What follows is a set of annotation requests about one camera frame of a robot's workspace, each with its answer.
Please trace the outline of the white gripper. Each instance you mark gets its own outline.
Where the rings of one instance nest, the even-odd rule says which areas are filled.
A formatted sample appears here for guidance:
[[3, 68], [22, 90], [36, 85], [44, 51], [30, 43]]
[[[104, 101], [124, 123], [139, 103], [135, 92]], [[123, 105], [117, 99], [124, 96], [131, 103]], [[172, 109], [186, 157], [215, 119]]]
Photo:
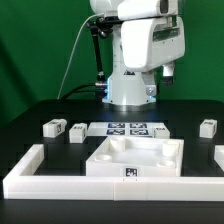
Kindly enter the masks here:
[[172, 78], [174, 74], [175, 64], [169, 62], [163, 65], [163, 76], [162, 83], [164, 86], [169, 87], [173, 85], [174, 79]]

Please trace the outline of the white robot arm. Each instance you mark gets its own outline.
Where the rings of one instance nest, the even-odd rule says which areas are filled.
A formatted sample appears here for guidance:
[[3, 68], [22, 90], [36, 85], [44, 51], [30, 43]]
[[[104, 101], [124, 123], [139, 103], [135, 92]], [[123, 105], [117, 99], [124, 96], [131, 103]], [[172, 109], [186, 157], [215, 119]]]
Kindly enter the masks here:
[[97, 20], [94, 40], [113, 37], [113, 71], [98, 81], [105, 86], [102, 102], [119, 111], [140, 110], [156, 101], [155, 70], [173, 83], [175, 61], [185, 53], [184, 25], [178, 0], [90, 0]]

